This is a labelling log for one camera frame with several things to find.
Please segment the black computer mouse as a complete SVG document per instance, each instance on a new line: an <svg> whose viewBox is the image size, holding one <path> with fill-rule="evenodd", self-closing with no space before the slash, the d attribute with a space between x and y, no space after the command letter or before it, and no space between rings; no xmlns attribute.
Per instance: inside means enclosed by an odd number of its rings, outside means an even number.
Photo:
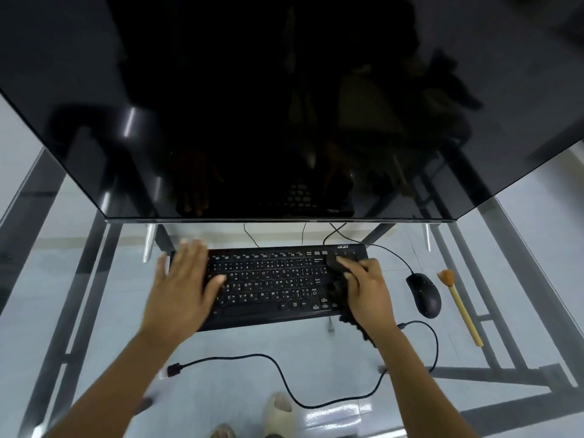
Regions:
<svg viewBox="0 0 584 438"><path fill-rule="evenodd" d="M428 319L436 318L442 310L442 299L432 280L423 273L412 273L406 283L418 312Z"/></svg>

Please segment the person's left hand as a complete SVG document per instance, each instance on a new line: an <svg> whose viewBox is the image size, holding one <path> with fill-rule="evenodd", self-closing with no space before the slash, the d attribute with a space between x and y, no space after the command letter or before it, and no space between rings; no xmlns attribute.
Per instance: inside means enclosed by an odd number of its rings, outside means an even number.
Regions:
<svg viewBox="0 0 584 438"><path fill-rule="evenodd" d="M177 348L200 329L209 316L203 309L207 263L208 247L200 240L182 240L169 269L166 255L159 258L139 335Z"/></svg>

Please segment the black cleaning cloth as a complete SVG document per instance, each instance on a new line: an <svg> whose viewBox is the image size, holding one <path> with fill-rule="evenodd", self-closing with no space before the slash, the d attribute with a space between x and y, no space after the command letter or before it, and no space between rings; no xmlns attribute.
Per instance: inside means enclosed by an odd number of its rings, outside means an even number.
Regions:
<svg viewBox="0 0 584 438"><path fill-rule="evenodd" d="M349 292L347 279L345 277L346 273L352 274L352 272L347 269L344 265L340 264L337 260L338 255L335 253L328 253L326 255L326 266L332 271L333 284L329 286L329 299L331 304L336 304L337 309L340 310L339 320L341 322L350 324L357 328L361 332L363 339L370 342L374 348L377 348L373 343L367 332L363 327L355 320L352 311L349 308Z"/></svg>

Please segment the person's right forearm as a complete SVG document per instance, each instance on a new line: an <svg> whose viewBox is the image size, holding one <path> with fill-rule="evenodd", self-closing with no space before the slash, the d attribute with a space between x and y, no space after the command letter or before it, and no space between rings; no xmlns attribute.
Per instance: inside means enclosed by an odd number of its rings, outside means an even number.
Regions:
<svg viewBox="0 0 584 438"><path fill-rule="evenodd" d="M395 392L408 438L480 438L425 368L394 322L367 325Z"/></svg>

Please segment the person's left forearm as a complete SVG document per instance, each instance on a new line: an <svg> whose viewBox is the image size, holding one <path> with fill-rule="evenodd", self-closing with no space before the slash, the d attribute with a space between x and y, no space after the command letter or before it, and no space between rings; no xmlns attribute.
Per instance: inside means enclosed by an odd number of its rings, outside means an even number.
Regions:
<svg viewBox="0 0 584 438"><path fill-rule="evenodd" d="M150 383L200 322L144 324L43 438L123 438Z"/></svg>

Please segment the dark metal table frame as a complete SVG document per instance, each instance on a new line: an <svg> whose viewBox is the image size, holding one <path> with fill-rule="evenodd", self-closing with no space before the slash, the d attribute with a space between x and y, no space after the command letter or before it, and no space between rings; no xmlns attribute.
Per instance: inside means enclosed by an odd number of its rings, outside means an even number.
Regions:
<svg viewBox="0 0 584 438"><path fill-rule="evenodd" d="M105 225L38 145L0 155L0 438L40 438L138 329L154 272L144 227ZM443 298L435 381L481 436L584 435L584 166L568 150L457 223L379 240ZM475 346L455 285L484 343ZM328 318L202 332L169 364L271 355L297 399L370 392L377 350Z"/></svg>

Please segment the large black monitor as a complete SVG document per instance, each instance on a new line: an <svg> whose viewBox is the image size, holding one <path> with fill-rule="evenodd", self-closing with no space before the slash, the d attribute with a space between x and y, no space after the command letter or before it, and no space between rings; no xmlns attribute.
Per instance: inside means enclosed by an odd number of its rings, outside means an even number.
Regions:
<svg viewBox="0 0 584 438"><path fill-rule="evenodd" d="M584 138L584 0L0 0L102 215L455 221Z"/></svg>

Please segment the person's right hand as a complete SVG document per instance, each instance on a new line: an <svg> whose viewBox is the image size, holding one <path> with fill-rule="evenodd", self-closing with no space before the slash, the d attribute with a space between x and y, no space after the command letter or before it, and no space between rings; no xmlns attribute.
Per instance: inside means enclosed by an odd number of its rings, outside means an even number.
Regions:
<svg viewBox="0 0 584 438"><path fill-rule="evenodd" d="M339 256L337 260L352 272L346 273L346 278L358 280L366 300L364 317L355 320L367 332L377 349L383 349L400 330L397 328L390 293L378 260L364 259L355 262Z"/></svg>

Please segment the black keyboard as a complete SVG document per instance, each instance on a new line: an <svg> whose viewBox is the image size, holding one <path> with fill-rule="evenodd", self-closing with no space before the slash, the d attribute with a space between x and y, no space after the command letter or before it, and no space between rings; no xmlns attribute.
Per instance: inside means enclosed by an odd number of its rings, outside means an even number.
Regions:
<svg viewBox="0 0 584 438"><path fill-rule="evenodd" d="M199 331L340 316L328 295L330 252L368 257L362 243L209 250L204 283L219 274L226 280Z"/></svg>

